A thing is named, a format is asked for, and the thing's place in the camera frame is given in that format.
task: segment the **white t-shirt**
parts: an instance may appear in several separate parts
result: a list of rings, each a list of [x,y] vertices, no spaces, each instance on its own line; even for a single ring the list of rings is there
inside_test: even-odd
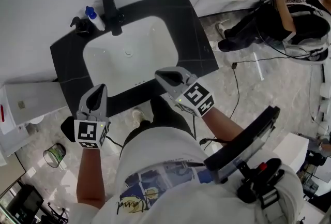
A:
[[[260,150],[251,168],[276,154]],[[260,202],[246,204],[237,195],[243,176],[236,171],[216,185],[203,166],[207,155],[188,133],[169,127],[148,129],[123,149],[115,179],[115,195],[97,209],[75,204],[71,224],[266,223]],[[288,223],[303,205],[302,185],[288,166],[275,186]]]

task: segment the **shoe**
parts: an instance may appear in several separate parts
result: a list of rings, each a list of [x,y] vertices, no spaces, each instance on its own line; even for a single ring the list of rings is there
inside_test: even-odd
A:
[[[218,42],[216,42],[216,41],[209,41],[209,45],[211,46],[211,48],[212,48],[213,51],[222,52],[218,48]]]
[[[216,31],[220,34],[220,36],[223,38],[223,39],[226,39],[225,38],[225,27],[222,25],[222,23],[217,23],[215,25],[215,28],[216,28]]]
[[[144,113],[138,108],[133,109],[132,117],[133,117],[133,120],[138,124],[140,124],[141,122],[147,120]]]

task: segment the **red object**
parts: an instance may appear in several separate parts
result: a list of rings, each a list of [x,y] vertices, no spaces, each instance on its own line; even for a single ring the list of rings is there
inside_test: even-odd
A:
[[[259,169],[261,170],[261,171],[264,171],[265,169],[267,169],[267,164],[266,163],[261,163],[260,165],[259,165]]]
[[[1,121],[4,122],[5,115],[4,115],[4,107],[2,106],[2,104],[0,104],[0,112],[1,112]]]

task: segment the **blue pump cap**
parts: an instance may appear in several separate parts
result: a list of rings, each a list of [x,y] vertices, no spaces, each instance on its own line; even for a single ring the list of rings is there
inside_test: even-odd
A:
[[[96,12],[94,11],[93,7],[87,6],[85,9],[85,14],[90,17],[91,19],[95,19],[97,17]]]

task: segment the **black countertop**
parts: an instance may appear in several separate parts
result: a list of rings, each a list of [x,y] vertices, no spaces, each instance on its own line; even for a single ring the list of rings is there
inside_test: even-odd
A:
[[[148,16],[163,19],[178,51],[178,66],[198,77],[218,69],[208,39],[189,0],[143,0],[122,7],[119,12],[124,15],[122,26]],[[72,31],[51,46],[58,81],[74,117],[82,95],[93,87],[83,50],[88,42],[109,31],[107,24],[105,31],[95,30],[88,37],[81,37]],[[164,89],[153,79],[108,97],[107,116],[121,113],[163,93]]]

